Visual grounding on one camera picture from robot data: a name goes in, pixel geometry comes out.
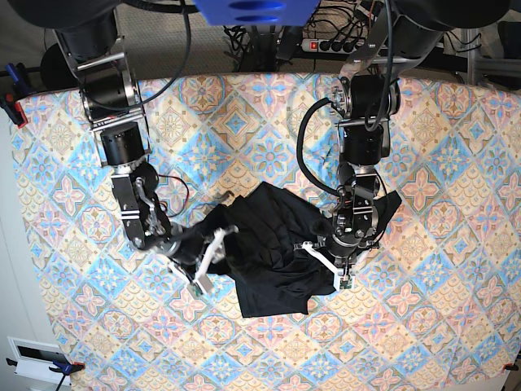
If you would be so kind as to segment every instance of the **black cable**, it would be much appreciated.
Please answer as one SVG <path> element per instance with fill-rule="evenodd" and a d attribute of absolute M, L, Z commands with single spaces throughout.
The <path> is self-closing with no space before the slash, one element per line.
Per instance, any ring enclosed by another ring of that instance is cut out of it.
<path fill-rule="evenodd" d="M 141 108 L 145 104 L 151 102 L 161 94 L 163 94 L 181 75 L 182 70 L 184 69 L 186 65 L 186 61 L 188 60 L 188 55 L 190 54 L 190 48 L 191 48 L 191 42 L 192 42 L 192 32 L 190 29 L 190 19 L 188 18 L 188 14 L 183 12 L 182 13 L 183 20 L 185 22 L 185 29 L 186 29 L 186 46 L 185 46 L 185 54 L 183 55 L 181 66 L 177 69 L 174 76 L 161 88 L 159 91 L 157 91 L 155 94 L 153 94 L 150 98 L 143 100 L 142 102 L 136 103 L 136 104 L 130 104 L 129 106 L 124 107 L 118 107 L 118 106 L 111 106 L 108 104 L 100 103 L 95 99 L 92 99 L 89 95 L 86 94 L 85 91 L 83 91 L 83 94 L 87 97 L 88 100 L 90 100 L 95 105 L 105 108 L 107 110 L 112 110 L 114 112 L 125 112 L 127 110 L 131 110 L 133 108 Z"/>
<path fill-rule="evenodd" d="M 340 41 L 340 43 L 342 44 L 342 46 L 343 46 L 344 43 L 347 42 L 347 40 L 351 37 L 351 33 L 352 33 L 352 31 L 355 29 L 355 27 L 356 27 L 357 25 L 358 25 L 358 22 L 356 22 L 355 24 L 353 24 L 352 27 L 351 27 L 351 28 L 349 29 L 349 31 L 348 31 L 348 35 L 346 35 L 345 38 L 344 38 L 342 41 Z M 360 39 L 360 37 L 361 37 L 361 33 L 359 33 L 358 37 L 355 37 L 355 38 Z"/>
<path fill-rule="evenodd" d="M 348 8 L 348 7 L 342 7 L 342 6 L 320 6 L 318 8 L 318 10 L 337 10 L 337 11 L 342 11 L 344 12 L 346 15 L 348 15 L 349 17 L 351 18 L 354 18 L 354 12 L 352 11 L 351 8 Z"/>
<path fill-rule="evenodd" d="M 235 72 L 239 72 L 241 70 L 241 67 L 243 66 L 243 63 L 244 63 L 244 57 L 246 57 L 246 54 L 247 54 L 247 51 L 249 48 L 250 48 L 250 42 L 247 43 L 246 49 L 243 49 L 243 55 L 241 55 L 240 61 L 237 64 L 237 68 L 235 69 Z"/>
<path fill-rule="evenodd" d="M 61 388 L 62 383 L 63 383 L 63 381 L 65 380 L 65 376 L 66 376 L 66 375 L 63 374 L 63 376 L 62 376 L 62 380 L 59 381 L 59 383 L 58 383 L 58 387 L 56 387 L 56 390 L 55 390 L 55 391 L 58 391 L 58 390 Z"/>
<path fill-rule="evenodd" d="M 476 35 L 472 41 L 469 41 L 469 43 L 472 43 L 473 41 L 475 41 L 475 39 L 478 36 L 479 36 L 479 34 Z M 454 47 L 454 42 L 453 42 L 453 39 L 450 37 L 450 35 L 447 35 L 447 38 L 449 39 L 450 46 L 453 48 L 453 51 L 455 51 L 456 53 L 467 53 L 468 51 L 475 51 L 476 49 L 479 49 L 481 47 L 481 44 L 479 44 L 479 45 L 476 45 L 473 47 L 469 47 L 468 49 L 458 50 L 458 49 L 456 49 L 456 47 Z"/>
<path fill-rule="evenodd" d="M 239 49 L 244 51 L 243 39 L 246 36 L 246 29 L 243 26 L 234 26 L 232 28 L 223 26 L 223 29 L 230 39 L 232 51 L 238 51 Z"/>
<path fill-rule="evenodd" d="M 144 2 L 143 0 L 123 0 L 123 3 L 134 8 L 139 8 L 140 10 L 159 12 L 162 14 L 195 14 L 199 12 L 196 6 L 157 4 L 155 2 Z"/>
<path fill-rule="evenodd" d="M 472 42 L 474 42 L 476 39 L 481 37 L 481 33 L 477 33 L 475 37 L 473 37 L 469 42 L 464 42 L 456 35 L 454 31 L 448 31 L 447 33 L 451 34 L 453 37 L 455 37 L 462 45 L 470 45 Z"/>
<path fill-rule="evenodd" d="M 311 22 L 309 24 L 310 27 L 314 27 L 317 25 L 317 23 L 322 23 L 322 22 L 325 22 L 325 23 L 328 23 L 330 24 L 331 26 L 333 26 L 335 28 L 335 30 L 338 32 L 340 31 L 340 29 L 336 26 L 336 24 L 334 24 L 333 22 L 331 22 L 330 20 L 327 20 L 327 19 L 319 19 L 319 20 L 314 20 L 313 22 Z"/>
<path fill-rule="evenodd" d="M 354 30 L 354 28 L 355 28 L 356 25 L 357 25 L 357 24 L 356 24 L 356 23 L 353 23 L 352 21 L 349 22 L 349 23 L 346 24 L 344 27 L 342 27 L 341 29 L 339 29 L 339 31 L 337 31 L 336 35 L 335 35 L 332 39 L 330 39 L 329 42 L 334 42 L 334 41 L 336 41 L 336 40 L 339 38 L 340 34 L 344 35 L 346 38 L 349 38 L 349 36 L 351 35 L 351 33 L 352 33 L 352 31 Z M 351 27 L 351 28 L 349 29 L 348 33 L 344 33 L 344 30 L 345 30 L 347 27 Z"/>
<path fill-rule="evenodd" d="M 304 114 L 302 118 L 302 122 L 300 123 L 299 133 L 296 137 L 296 161 L 299 164 L 300 171 L 304 174 L 304 176 L 316 187 L 322 189 L 323 191 L 332 194 L 333 196 L 338 197 L 338 192 L 335 189 L 327 186 L 325 183 L 322 183 L 320 180 L 315 178 L 315 176 L 309 171 L 308 167 L 304 162 L 304 135 L 306 133 L 306 127 L 308 126 L 308 122 L 313 116 L 313 114 L 320 108 L 326 106 L 331 103 L 328 98 L 322 98 L 319 101 L 315 102 L 311 108 Z"/>
<path fill-rule="evenodd" d="M 169 215 L 167 217 L 177 217 L 177 216 L 179 216 L 181 213 L 183 213 L 185 211 L 186 204 L 188 204 L 188 200 L 190 199 L 190 189 L 188 188 L 188 185 L 186 184 L 185 181 L 182 180 L 182 178 L 179 178 L 179 177 L 176 177 L 176 176 L 173 176 L 173 175 L 163 175 L 163 174 L 157 174 L 157 175 L 158 175 L 158 177 L 161 177 L 161 178 L 175 179 L 176 181 L 180 182 L 185 187 L 185 189 L 186 189 L 186 196 L 185 196 L 185 199 L 183 200 L 181 209 L 179 209 L 179 212 L 171 214 L 171 215 Z"/>
<path fill-rule="evenodd" d="M 391 11 L 391 0 L 385 0 L 385 7 L 387 11 L 387 70 L 385 72 L 385 81 L 383 82 L 383 91 L 382 98 L 380 99 L 380 107 L 378 109 L 378 113 L 376 114 L 376 118 L 374 119 L 374 124 L 369 125 L 369 117 L 371 106 L 368 105 L 366 109 L 366 118 L 364 120 L 366 129 L 368 132 L 373 132 L 380 125 L 380 121 L 383 118 L 383 115 L 386 111 L 387 105 L 386 102 L 389 96 L 389 88 L 391 87 L 391 77 L 392 77 L 392 51 L 393 51 L 393 39 L 392 39 L 392 11 Z"/>
<path fill-rule="evenodd" d="M 47 51 L 46 35 L 47 35 L 47 29 L 43 29 L 43 47 Z"/>

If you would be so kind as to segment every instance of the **red clamp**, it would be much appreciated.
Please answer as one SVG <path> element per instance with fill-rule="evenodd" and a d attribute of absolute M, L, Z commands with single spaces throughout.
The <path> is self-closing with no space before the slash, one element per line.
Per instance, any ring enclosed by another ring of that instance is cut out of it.
<path fill-rule="evenodd" d="M 518 371 L 519 367 L 515 364 L 515 362 L 514 363 L 510 362 L 510 363 L 505 364 L 503 366 L 503 371 L 505 371 L 505 370 L 507 370 L 507 371 Z"/>
<path fill-rule="evenodd" d="M 15 102 L 15 98 L 12 94 L 0 96 L 0 108 L 3 108 L 6 111 L 9 118 L 11 118 L 11 121 L 18 126 L 18 129 L 27 125 L 28 121 L 24 109 L 19 102 Z"/>

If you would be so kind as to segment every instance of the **floral tile pattern fabric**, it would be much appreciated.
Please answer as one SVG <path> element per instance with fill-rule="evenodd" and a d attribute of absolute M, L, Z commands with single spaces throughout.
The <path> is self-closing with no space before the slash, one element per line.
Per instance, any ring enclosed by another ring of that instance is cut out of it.
<path fill-rule="evenodd" d="M 183 78 L 147 105 L 151 163 L 190 188 L 184 225 L 227 191 L 261 181 L 319 208 L 335 200 L 299 171 L 296 134 L 331 76 Z M 145 81 L 150 96 L 164 81 Z M 231 279 L 194 300 L 118 221 L 76 91 L 22 102 L 11 127 L 29 249 L 52 330 L 85 371 L 74 389 L 412 391 L 501 374 L 521 345 L 521 99 L 401 80 L 392 154 L 379 164 L 403 204 L 352 290 L 314 297 L 309 315 L 243 319 Z M 313 116 L 312 170 L 335 185 L 335 118 Z M 184 187 L 157 192 L 176 213 Z"/>

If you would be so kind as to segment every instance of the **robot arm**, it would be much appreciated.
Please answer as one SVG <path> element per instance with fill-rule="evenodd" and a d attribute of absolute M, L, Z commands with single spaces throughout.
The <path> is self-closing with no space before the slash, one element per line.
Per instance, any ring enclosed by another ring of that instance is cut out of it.
<path fill-rule="evenodd" d="M 170 221 L 160 207 L 155 193 L 159 176 L 147 162 L 151 149 L 143 146 L 140 130 L 140 126 L 147 127 L 142 121 L 146 119 L 144 102 L 129 71 L 124 37 L 118 33 L 115 7 L 119 3 L 14 0 L 11 5 L 30 23 L 55 30 L 68 67 L 81 87 L 100 165 L 113 168 L 112 193 L 119 203 L 127 238 L 139 251 L 153 250 L 166 256 L 170 269 L 198 296 L 212 288 L 206 270 L 210 263 L 225 257 L 223 239 L 234 228 L 204 235 L 197 227 L 188 229 Z M 183 18 L 186 60 L 190 25 L 186 14 Z"/>
<path fill-rule="evenodd" d="M 379 215 L 374 197 L 379 188 L 387 190 L 374 168 L 390 153 L 389 117 L 400 108 L 401 72 L 419 65 L 446 31 L 477 28 L 499 20 L 509 9 L 509 0 L 478 2 L 459 0 L 386 0 L 365 44 L 349 56 L 330 98 L 315 103 L 304 115 L 297 139 L 297 160 L 308 180 L 339 197 L 332 213 L 331 233 L 319 243 L 335 258 L 343 286 L 350 286 L 350 269 L 357 254 L 377 247 Z M 387 43 L 386 57 L 379 57 Z M 371 64 L 385 67 L 385 80 L 359 76 Z M 333 189 L 321 183 L 305 166 L 304 132 L 310 117 L 330 104 L 341 115 L 339 129 L 339 185 Z"/>

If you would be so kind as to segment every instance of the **black cloth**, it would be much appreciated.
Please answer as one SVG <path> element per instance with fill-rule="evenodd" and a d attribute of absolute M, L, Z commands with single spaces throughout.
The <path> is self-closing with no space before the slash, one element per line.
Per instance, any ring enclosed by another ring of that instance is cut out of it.
<path fill-rule="evenodd" d="M 235 280 L 244 318 L 307 314 L 311 296 L 335 290 L 333 274 L 320 261 L 293 250 L 293 244 L 316 243 L 310 227 L 319 219 L 325 218 L 310 203 L 263 182 L 231 206 L 218 205 L 200 223 L 205 234 L 229 225 L 239 228 L 238 234 L 225 238 L 226 259 L 211 265 L 208 273 Z"/>

